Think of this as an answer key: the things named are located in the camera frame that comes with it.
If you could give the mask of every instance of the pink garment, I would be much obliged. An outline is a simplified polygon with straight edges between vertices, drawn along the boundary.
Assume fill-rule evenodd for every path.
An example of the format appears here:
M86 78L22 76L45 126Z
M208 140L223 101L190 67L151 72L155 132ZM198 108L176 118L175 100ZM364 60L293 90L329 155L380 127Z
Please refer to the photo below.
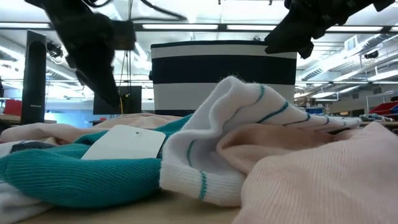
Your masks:
M119 124L150 129L177 119L179 117L156 114L127 114L104 121L93 128L76 128L69 124L36 123L6 129L1 133L0 139L4 142L39 140L49 144L64 145L76 141L85 134L106 131Z
M246 126L220 141L218 152L248 174L234 224L398 223L395 134L371 123L327 143L307 131L300 142L297 131Z

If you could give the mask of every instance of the white tag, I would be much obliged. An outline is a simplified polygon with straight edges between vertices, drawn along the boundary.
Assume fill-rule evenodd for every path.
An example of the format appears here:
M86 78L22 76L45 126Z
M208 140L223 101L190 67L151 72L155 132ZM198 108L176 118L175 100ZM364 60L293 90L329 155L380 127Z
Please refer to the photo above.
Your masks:
M116 125L99 138L81 159L156 158L165 138L162 132Z

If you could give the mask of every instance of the teal knit fabric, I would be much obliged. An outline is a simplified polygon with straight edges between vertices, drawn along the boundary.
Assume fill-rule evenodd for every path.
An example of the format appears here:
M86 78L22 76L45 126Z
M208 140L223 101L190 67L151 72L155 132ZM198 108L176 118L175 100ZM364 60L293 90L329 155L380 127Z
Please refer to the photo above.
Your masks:
M189 118L186 116L155 131L165 133L168 138ZM3 157L0 179L30 197L71 208L130 203L159 189L160 159L80 159L105 133L89 134L66 146L30 149Z

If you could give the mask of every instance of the ceiling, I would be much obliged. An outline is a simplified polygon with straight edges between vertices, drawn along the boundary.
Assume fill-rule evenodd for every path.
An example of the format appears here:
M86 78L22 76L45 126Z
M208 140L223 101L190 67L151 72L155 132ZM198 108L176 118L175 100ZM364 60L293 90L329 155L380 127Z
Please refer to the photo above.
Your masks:
M169 9L173 12L188 17L189 23L242 23L242 24L278 24L288 13L283 1L274 0L269 6L268 1L261 0L224 0L218 5L217 0L150 0L152 4ZM25 3L23 0L0 0L1 22L49 22L43 10ZM112 4L98 9L100 13L106 14L113 19L126 20L129 17L128 0L114 0ZM398 4L395 3L383 10L376 12L373 6L363 9L361 12L351 16L346 25L356 26L393 26L398 23ZM153 9L143 5L140 1L134 1L132 17L165 17ZM47 38L60 43L54 31L40 31ZM150 62L150 46L152 44L179 42L188 40L252 40L253 37L264 39L267 33L244 33L244 32L138 32L139 45L148 55ZM350 39L354 34L326 34L314 40L315 48L310 58L298 59L297 76L329 56L344 48L344 41ZM362 35L362 38L373 35ZM25 46L26 30L1 30L0 37L13 41L17 45ZM123 52L116 54L115 75L122 73L121 62ZM148 75L149 68L134 66L134 75Z

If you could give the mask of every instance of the black speaker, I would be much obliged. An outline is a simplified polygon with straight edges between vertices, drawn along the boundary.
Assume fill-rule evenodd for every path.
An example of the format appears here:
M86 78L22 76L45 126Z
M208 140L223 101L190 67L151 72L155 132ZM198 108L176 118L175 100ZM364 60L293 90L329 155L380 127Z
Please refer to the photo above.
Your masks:
M44 122L47 38L27 31L21 124Z

